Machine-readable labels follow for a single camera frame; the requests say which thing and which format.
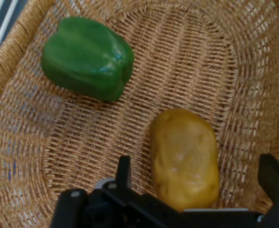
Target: yellow potato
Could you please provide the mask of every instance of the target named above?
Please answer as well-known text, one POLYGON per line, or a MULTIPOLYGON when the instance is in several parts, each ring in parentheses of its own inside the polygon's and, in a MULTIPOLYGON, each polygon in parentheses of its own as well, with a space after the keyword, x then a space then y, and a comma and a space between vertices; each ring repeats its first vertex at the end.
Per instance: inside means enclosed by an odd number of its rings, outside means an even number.
POLYGON ((213 129, 186 109, 169 109, 150 126, 152 175, 157 196, 178 211, 211 206, 219 195, 213 129))

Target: wicker basket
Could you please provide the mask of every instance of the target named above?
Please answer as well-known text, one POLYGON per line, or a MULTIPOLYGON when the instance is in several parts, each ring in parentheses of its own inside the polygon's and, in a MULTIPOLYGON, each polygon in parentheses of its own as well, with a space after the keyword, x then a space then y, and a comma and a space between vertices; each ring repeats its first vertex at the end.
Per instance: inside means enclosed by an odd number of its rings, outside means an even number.
POLYGON ((148 125, 184 107, 217 136, 215 208, 270 206, 261 153, 279 159, 279 0, 32 0, 0 48, 0 226, 47 227, 60 192, 93 189, 132 159, 134 190, 154 194, 148 125), (52 84, 40 67, 61 18, 81 15, 121 34, 135 53, 118 102, 52 84))

